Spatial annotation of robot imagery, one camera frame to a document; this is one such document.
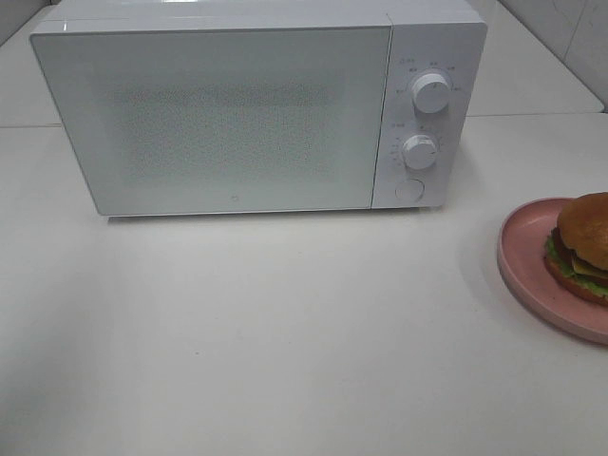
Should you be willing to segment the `white round door button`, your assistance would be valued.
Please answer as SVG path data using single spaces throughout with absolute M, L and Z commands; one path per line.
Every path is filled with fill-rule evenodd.
M 425 185 L 417 179 L 402 180 L 395 187 L 395 197 L 408 203 L 418 201 L 424 193 Z

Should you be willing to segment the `white microwave knob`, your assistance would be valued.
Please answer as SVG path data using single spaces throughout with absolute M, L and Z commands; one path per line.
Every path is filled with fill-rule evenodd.
M 424 170 L 431 167 L 437 157 L 439 146 L 428 135 L 414 135 L 402 146 L 402 157 L 407 168 Z
M 451 82 L 438 71 L 430 71 L 417 76 L 410 85 L 414 106 L 425 114 L 435 114 L 449 103 Z

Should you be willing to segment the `pink speckled plate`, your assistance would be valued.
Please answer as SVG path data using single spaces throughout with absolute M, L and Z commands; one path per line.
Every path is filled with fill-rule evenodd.
M 546 269 L 544 243 L 568 198 L 532 200 L 503 221 L 497 262 L 514 297 L 545 323 L 579 339 L 607 344 L 607 308 L 563 288 Z

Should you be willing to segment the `burger with lettuce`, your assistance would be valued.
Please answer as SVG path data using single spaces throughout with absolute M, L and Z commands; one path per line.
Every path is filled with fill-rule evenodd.
M 544 243 L 544 265 L 568 292 L 607 305 L 607 194 L 566 202 Z

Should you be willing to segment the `white microwave door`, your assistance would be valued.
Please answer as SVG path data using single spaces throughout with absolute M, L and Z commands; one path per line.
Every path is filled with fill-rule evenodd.
M 31 44 L 101 215 L 371 206 L 386 27 Z

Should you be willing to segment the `white microwave oven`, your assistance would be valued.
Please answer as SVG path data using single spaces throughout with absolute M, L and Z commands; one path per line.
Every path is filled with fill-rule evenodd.
M 465 1 L 64 1 L 29 41 L 35 34 L 381 27 L 390 38 L 371 205 L 339 210 L 437 207 L 447 198 L 487 33 L 485 21 Z M 449 103 L 425 114 L 414 106 L 410 85 L 435 70 L 451 82 Z M 439 146 L 427 169 L 405 166 L 402 146 L 414 135 L 428 135 Z M 396 185 L 406 179 L 425 185 L 414 203 L 395 197 Z

